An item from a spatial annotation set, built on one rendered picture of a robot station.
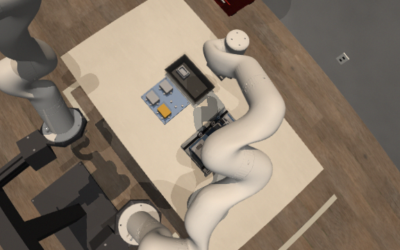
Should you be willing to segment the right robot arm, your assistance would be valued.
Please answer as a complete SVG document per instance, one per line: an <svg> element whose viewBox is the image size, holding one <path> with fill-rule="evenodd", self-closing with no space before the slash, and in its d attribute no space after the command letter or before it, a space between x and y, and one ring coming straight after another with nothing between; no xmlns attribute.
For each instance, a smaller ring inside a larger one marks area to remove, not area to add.
<svg viewBox="0 0 400 250"><path fill-rule="evenodd" d="M203 165L226 178L203 187L193 199L184 218L189 235L185 239L173 237L149 204L135 203L125 209L119 234L127 243L139 245L137 250L208 250L210 236L223 216L262 190L272 177L269 156L248 144L277 132L285 102L258 61L244 56L248 46L249 37L241 30L203 44L206 66L220 81L236 78L249 105L245 115L211 133L201 148Z"/></svg>

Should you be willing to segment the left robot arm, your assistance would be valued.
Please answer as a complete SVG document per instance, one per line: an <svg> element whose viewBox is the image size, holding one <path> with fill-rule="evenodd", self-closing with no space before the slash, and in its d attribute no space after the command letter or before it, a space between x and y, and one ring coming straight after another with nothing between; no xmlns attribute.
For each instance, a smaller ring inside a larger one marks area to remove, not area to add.
<svg viewBox="0 0 400 250"><path fill-rule="evenodd" d="M45 138L64 142L80 131L83 119L77 110L67 107L53 81L38 80L58 64L54 50L28 31L41 2L0 0L0 52L6 56L0 60L0 90L28 99L44 121Z"/></svg>

